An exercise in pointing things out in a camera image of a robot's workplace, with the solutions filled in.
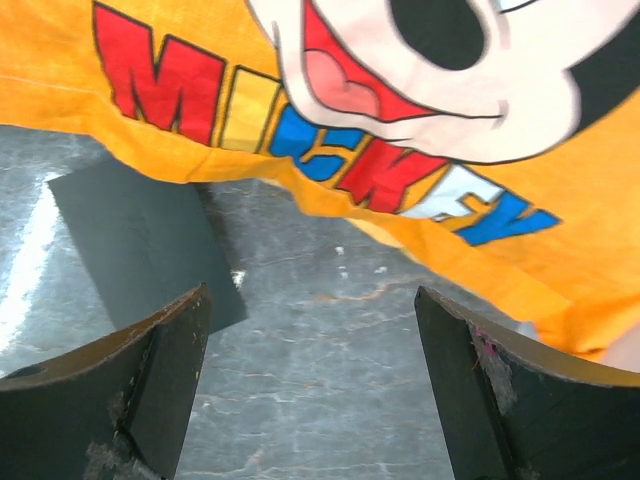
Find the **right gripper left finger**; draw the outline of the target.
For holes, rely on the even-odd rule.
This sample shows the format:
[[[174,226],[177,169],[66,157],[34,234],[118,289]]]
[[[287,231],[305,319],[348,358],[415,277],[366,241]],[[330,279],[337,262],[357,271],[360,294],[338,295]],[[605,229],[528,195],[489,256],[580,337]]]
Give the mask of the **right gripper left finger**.
[[[200,285],[145,320],[3,377],[2,478],[174,478],[210,315]]]

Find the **black network switch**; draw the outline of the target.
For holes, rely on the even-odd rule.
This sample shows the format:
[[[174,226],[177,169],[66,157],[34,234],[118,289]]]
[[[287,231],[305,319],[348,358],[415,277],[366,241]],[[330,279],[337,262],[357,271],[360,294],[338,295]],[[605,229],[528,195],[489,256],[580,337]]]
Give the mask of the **black network switch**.
[[[225,252],[192,185],[153,180],[115,159],[49,183],[116,329],[205,284],[210,332],[247,317]]]

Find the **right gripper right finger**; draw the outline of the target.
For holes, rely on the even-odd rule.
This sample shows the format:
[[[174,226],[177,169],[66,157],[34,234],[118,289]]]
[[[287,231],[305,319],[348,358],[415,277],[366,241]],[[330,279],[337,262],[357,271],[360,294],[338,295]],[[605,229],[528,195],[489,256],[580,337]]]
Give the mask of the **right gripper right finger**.
[[[639,376],[421,287],[415,311],[457,479],[636,479]]]

